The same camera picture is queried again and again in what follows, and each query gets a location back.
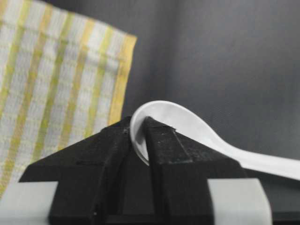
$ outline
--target black plastic part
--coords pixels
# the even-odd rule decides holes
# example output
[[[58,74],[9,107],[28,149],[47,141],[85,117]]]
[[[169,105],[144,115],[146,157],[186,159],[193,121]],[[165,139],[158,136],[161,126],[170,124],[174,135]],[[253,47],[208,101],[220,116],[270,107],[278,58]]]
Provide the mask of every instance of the black plastic part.
[[[147,117],[143,124],[155,212],[167,224],[214,223],[208,178],[243,178],[240,164]]]
[[[127,117],[27,167],[20,182],[59,182],[49,215],[52,225],[99,224],[108,213],[120,212],[122,166],[131,149],[129,122]]]
[[[155,215],[109,215],[105,224],[107,225],[166,225],[167,223]],[[290,216],[273,216],[273,225],[299,225],[300,217],[290,214]]]

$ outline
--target white plastic spoon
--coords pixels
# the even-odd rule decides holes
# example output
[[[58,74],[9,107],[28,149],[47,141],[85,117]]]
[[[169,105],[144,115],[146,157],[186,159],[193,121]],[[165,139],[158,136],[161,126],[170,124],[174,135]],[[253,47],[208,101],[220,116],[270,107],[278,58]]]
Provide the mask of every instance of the white plastic spoon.
[[[146,141],[142,132],[145,117],[174,127],[176,131],[237,161],[242,167],[300,180],[300,161],[268,156],[238,149],[220,138],[196,114],[173,102],[152,101],[140,106],[130,122],[130,137],[141,160],[149,165]]]

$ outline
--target gray background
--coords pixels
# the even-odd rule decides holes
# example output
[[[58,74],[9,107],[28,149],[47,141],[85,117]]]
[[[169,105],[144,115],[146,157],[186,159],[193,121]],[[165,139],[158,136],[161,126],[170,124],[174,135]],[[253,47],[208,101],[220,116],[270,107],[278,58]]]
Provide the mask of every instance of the gray background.
[[[300,159],[300,1],[49,0],[138,37],[123,116],[181,104],[239,148]],[[300,211],[298,182],[261,178],[273,210]],[[148,168],[132,154],[124,213],[151,213]]]

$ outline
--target spoon handle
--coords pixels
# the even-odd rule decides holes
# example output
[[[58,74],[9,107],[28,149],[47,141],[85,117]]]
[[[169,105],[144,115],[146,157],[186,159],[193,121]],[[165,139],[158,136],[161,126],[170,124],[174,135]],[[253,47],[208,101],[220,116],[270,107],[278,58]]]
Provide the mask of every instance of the spoon handle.
[[[247,169],[300,180],[300,161],[239,150],[232,158]]]

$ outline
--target yellow striped towel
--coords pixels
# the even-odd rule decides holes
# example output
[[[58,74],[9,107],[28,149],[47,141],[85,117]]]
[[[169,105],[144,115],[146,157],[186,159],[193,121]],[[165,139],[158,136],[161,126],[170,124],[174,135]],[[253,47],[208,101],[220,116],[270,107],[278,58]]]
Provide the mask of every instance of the yellow striped towel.
[[[120,119],[135,41],[40,1],[0,0],[0,196],[29,163]]]

